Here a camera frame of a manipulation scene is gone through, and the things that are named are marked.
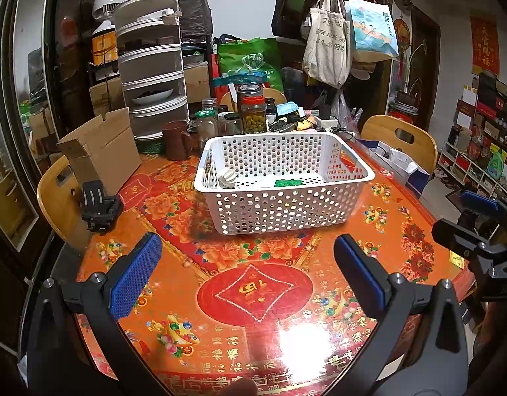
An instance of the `green jar lid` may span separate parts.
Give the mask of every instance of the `green jar lid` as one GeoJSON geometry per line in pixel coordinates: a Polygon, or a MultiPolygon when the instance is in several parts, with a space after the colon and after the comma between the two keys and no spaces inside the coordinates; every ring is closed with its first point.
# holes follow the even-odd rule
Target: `green jar lid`
{"type": "Polygon", "coordinates": [[[195,113],[195,116],[199,119],[204,119],[206,117],[215,116],[215,110],[200,110],[195,113]]]}

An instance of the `blue gripper pad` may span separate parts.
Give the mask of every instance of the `blue gripper pad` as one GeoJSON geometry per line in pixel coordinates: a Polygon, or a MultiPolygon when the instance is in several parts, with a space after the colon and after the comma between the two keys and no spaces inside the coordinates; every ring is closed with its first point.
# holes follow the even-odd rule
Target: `blue gripper pad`
{"type": "Polygon", "coordinates": [[[107,272],[104,299],[115,320],[133,310],[149,277],[162,257],[162,240],[147,232],[133,251],[119,258],[107,272]]]}
{"type": "Polygon", "coordinates": [[[348,235],[334,242],[334,259],[367,317],[380,320],[391,299],[388,273],[348,235]]]}
{"type": "Polygon", "coordinates": [[[460,196],[460,202],[469,210],[482,214],[486,217],[497,219],[499,216],[499,205],[497,201],[477,195],[470,191],[464,191],[460,196]]]}

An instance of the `green sponge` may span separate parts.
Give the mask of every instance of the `green sponge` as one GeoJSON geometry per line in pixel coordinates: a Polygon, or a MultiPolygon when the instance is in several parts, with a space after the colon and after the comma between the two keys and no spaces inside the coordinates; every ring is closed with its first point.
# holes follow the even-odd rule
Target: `green sponge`
{"type": "Polygon", "coordinates": [[[302,180],[276,180],[274,187],[303,186],[302,180]]]}

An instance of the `jar of green olives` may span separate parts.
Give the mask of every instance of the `jar of green olives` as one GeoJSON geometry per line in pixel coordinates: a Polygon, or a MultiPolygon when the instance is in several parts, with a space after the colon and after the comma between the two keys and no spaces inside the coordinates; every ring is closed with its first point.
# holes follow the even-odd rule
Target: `jar of green olives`
{"type": "Polygon", "coordinates": [[[262,96],[245,96],[242,99],[242,130],[245,134],[267,132],[266,101],[262,96]]]}

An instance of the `metal screw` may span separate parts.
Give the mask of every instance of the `metal screw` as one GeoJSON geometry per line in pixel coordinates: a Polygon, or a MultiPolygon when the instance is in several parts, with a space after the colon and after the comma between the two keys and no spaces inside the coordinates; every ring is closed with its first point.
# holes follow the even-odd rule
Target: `metal screw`
{"type": "Polygon", "coordinates": [[[395,272],[394,274],[391,274],[390,278],[395,284],[402,284],[406,281],[406,279],[400,272],[395,272]]]}
{"type": "Polygon", "coordinates": [[[50,277],[43,281],[43,286],[47,289],[51,288],[55,284],[55,280],[50,277]]]}
{"type": "Polygon", "coordinates": [[[98,283],[101,283],[104,278],[105,278],[105,274],[103,274],[102,272],[95,272],[94,274],[92,274],[90,276],[90,281],[98,284],[98,283]]]}
{"type": "Polygon", "coordinates": [[[449,278],[440,280],[440,284],[442,284],[445,289],[451,289],[453,287],[453,284],[449,278]]]}

